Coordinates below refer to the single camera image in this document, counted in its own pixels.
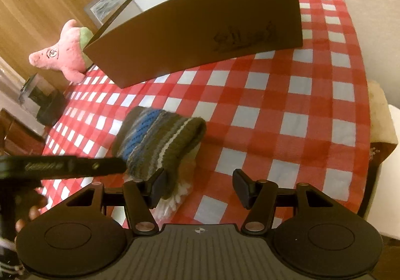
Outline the left hand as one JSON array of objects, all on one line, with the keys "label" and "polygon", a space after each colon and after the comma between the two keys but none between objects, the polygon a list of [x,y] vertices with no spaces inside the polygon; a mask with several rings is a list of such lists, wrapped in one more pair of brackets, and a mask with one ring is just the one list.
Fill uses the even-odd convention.
[{"label": "left hand", "polygon": [[40,209],[46,207],[48,198],[38,193],[36,189],[29,189],[18,193],[15,197],[15,230],[19,233],[30,221],[40,215]]}]

